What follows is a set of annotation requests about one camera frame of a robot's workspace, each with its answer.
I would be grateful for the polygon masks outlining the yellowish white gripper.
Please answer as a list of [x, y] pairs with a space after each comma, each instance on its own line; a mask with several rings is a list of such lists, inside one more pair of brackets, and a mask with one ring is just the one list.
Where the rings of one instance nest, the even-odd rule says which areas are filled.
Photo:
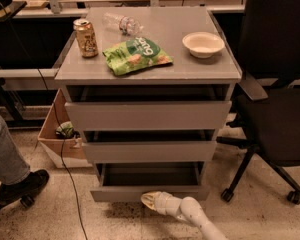
[[180, 214], [181, 199], [167, 192], [152, 191], [141, 196], [141, 202], [161, 215], [177, 218]]

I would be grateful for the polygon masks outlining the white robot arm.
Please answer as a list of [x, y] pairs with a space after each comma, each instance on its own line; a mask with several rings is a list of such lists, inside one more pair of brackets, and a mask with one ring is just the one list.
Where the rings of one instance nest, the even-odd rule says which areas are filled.
[[197, 227], [206, 240], [229, 240], [206, 216], [193, 197], [179, 198], [167, 192], [144, 193], [141, 201], [161, 215], [169, 215], [183, 223]]

